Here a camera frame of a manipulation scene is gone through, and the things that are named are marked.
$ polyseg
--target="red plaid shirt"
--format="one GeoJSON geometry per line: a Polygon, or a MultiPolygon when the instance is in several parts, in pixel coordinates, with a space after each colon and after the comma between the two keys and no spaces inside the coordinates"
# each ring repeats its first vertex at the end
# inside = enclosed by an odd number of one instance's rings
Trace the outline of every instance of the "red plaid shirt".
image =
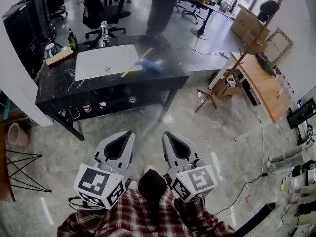
{"type": "Polygon", "coordinates": [[[183,203],[168,189],[159,202],[159,227],[151,219],[147,201],[128,189],[102,217],[72,213],[58,228],[58,237],[227,237],[234,230],[205,209],[205,200],[183,203]]]}

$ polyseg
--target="wall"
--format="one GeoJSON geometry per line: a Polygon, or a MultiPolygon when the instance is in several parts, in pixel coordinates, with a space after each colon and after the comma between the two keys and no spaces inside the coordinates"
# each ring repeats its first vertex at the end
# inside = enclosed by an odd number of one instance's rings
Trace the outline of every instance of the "wall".
{"type": "Polygon", "coordinates": [[[283,0],[269,28],[280,27],[294,42],[278,66],[296,92],[303,97],[316,85],[316,27],[312,25],[305,0],[283,0]]]}
{"type": "MultiPolygon", "coordinates": [[[[20,0],[0,0],[0,16],[20,0]]],[[[0,88],[33,121],[51,125],[49,118],[34,104],[37,86],[26,72],[0,20],[0,88]]]]}

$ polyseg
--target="computer tower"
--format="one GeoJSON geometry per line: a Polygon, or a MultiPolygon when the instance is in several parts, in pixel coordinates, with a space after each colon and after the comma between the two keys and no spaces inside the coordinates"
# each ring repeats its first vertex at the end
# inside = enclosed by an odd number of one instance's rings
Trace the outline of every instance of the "computer tower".
{"type": "Polygon", "coordinates": [[[13,6],[2,18],[17,55],[31,78],[34,78],[44,60],[44,49],[31,22],[28,5],[13,6]]]}
{"type": "MultiPolygon", "coordinates": [[[[45,13],[47,14],[48,22],[50,21],[50,15],[48,13],[48,8],[46,0],[44,0],[45,7],[43,6],[43,0],[21,0],[17,3],[24,4],[28,3],[28,11],[31,22],[33,24],[36,35],[42,45],[47,45],[49,41],[49,28],[46,22],[45,13]]],[[[54,29],[51,24],[49,24],[51,32],[54,32],[54,29]]]]}

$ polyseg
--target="shoe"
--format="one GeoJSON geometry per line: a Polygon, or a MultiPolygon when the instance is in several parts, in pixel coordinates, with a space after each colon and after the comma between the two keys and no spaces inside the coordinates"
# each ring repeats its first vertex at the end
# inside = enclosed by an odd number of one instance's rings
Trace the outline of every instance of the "shoe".
{"type": "Polygon", "coordinates": [[[266,167],[267,167],[267,169],[268,169],[269,172],[271,172],[271,171],[270,171],[271,165],[272,165],[271,162],[269,162],[269,161],[266,162],[266,167]]]}
{"type": "Polygon", "coordinates": [[[154,170],[154,167],[151,166],[151,165],[148,165],[148,166],[145,168],[143,175],[145,175],[145,173],[146,173],[148,170],[150,170],[150,169],[154,170]]]}
{"type": "Polygon", "coordinates": [[[138,184],[136,183],[136,181],[131,181],[130,184],[128,185],[129,189],[137,189],[138,188],[138,184]]]}

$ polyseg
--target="black pants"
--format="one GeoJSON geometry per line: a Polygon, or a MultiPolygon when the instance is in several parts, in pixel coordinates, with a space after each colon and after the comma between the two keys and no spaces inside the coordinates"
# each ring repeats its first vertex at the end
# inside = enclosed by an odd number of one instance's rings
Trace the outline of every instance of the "black pants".
{"type": "Polygon", "coordinates": [[[159,201],[167,190],[166,181],[156,171],[150,169],[140,179],[138,190],[147,200],[152,220],[159,227],[159,201]]]}

